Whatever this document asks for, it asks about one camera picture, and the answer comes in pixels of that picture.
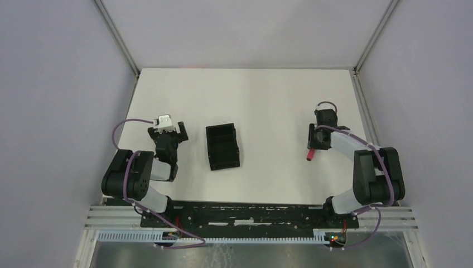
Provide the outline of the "red handled screwdriver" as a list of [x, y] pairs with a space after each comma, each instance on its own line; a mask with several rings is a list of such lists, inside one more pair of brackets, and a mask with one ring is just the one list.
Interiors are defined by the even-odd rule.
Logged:
[[316, 152], [316, 149], [310, 148], [310, 149], [308, 150], [308, 153], [307, 153], [307, 156], [306, 156], [306, 160], [307, 160], [307, 161], [311, 161], [311, 160], [313, 159], [314, 155], [315, 155], [315, 152]]

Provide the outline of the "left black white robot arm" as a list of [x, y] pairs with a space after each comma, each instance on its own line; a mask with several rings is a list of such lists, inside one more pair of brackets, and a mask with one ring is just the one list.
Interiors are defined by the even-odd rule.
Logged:
[[117, 128], [129, 120], [119, 122], [112, 130], [112, 143], [117, 149], [102, 179], [101, 189], [106, 196], [123, 199], [147, 212], [164, 213], [169, 210], [172, 199], [150, 186], [151, 181], [173, 182], [178, 171], [177, 149], [189, 139], [185, 124], [178, 122], [150, 123], [147, 132], [155, 144], [154, 151], [120, 149], [115, 140]]

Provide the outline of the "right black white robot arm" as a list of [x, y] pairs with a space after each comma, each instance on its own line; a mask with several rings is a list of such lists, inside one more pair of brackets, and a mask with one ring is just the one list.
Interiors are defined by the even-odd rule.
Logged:
[[380, 147], [353, 134], [338, 124], [337, 108], [314, 111], [315, 123], [308, 127], [308, 154], [336, 150], [353, 163], [352, 186], [345, 192], [328, 197], [323, 205], [329, 215], [358, 216], [371, 209], [390, 207], [404, 198], [406, 189], [398, 151]]

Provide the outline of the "black plastic bin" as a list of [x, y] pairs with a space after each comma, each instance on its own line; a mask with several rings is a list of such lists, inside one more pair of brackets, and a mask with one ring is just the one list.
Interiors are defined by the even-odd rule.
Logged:
[[234, 123], [207, 126], [205, 130], [211, 171], [240, 167], [240, 151]]

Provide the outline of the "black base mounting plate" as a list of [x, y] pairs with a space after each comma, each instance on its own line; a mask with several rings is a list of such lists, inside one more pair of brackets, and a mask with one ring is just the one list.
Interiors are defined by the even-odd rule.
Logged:
[[162, 216], [202, 238], [312, 238], [315, 229], [359, 228], [325, 205], [173, 200]]

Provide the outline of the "right aluminium side rail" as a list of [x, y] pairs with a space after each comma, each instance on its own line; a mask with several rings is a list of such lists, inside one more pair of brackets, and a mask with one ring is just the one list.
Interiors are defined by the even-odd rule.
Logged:
[[374, 122], [374, 116], [369, 109], [367, 98], [363, 92], [360, 79], [354, 70], [350, 70], [349, 73], [354, 87], [358, 108], [361, 114], [366, 140], [373, 145], [381, 146], [378, 131]]

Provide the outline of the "aluminium front rail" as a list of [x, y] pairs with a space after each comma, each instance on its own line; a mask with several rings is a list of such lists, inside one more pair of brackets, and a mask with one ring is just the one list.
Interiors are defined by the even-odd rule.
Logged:
[[[417, 232], [416, 218], [410, 207], [380, 208], [379, 232]], [[129, 206], [92, 206], [85, 222], [85, 229], [146, 230], [141, 227], [142, 217]], [[375, 228], [378, 213], [370, 210], [358, 216], [353, 232], [367, 232]]]

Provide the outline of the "left aluminium corner post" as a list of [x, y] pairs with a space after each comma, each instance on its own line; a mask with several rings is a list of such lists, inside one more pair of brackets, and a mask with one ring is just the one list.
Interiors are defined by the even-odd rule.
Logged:
[[102, 0], [92, 0], [92, 3], [94, 6], [97, 8], [102, 20], [104, 21], [106, 28], [112, 35], [112, 39], [118, 46], [122, 56], [124, 57], [125, 61], [127, 62], [129, 68], [131, 69], [132, 73], [134, 74], [134, 77], [136, 79], [139, 78], [141, 71], [139, 70], [135, 60], [133, 59], [133, 56], [130, 52], [130, 50], [127, 48], [127, 45], [120, 34], [114, 20], [112, 19], [104, 1]]

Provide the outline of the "aluminium corner post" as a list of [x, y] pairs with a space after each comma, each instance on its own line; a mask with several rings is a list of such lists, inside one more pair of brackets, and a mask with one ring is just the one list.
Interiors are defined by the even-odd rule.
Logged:
[[385, 29], [386, 25], [388, 24], [389, 20], [391, 19], [392, 15], [394, 14], [396, 8], [398, 7], [400, 3], [401, 3], [400, 0], [389, 1], [387, 8], [385, 9], [383, 15], [381, 16], [381, 19], [379, 20], [377, 26], [375, 27], [374, 32], [371, 34], [363, 52], [361, 53], [358, 61], [356, 62], [353, 68], [353, 71], [355, 74], [359, 74], [360, 70], [363, 68], [377, 40], [381, 36], [383, 30]]
[[104, 21], [106, 28], [112, 35], [112, 39], [118, 46], [122, 56], [124, 57], [125, 61], [127, 62], [129, 68], [131, 69], [132, 73], [134, 74], [134, 77], [136, 79], [139, 78], [141, 71], [139, 70], [135, 60], [133, 59], [133, 56], [130, 52], [130, 50], [127, 48], [127, 45], [120, 34], [114, 20], [112, 19], [104, 1], [102, 0], [92, 0], [92, 3], [94, 6], [97, 8], [102, 20]]

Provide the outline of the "right aluminium corner post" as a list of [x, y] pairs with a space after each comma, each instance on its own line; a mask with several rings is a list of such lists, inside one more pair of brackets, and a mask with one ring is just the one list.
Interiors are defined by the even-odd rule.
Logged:
[[394, 14], [396, 8], [398, 7], [400, 3], [401, 3], [400, 0], [389, 1], [387, 8], [385, 9], [383, 15], [381, 16], [381, 19], [379, 20], [377, 26], [375, 27], [374, 32], [371, 34], [363, 52], [361, 53], [358, 61], [356, 62], [353, 68], [353, 71], [355, 74], [359, 74], [360, 70], [363, 68], [377, 40], [381, 36], [383, 30], [385, 29], [386, 25], [388, 24], [389, 20], [391, 19], [392, 15]]

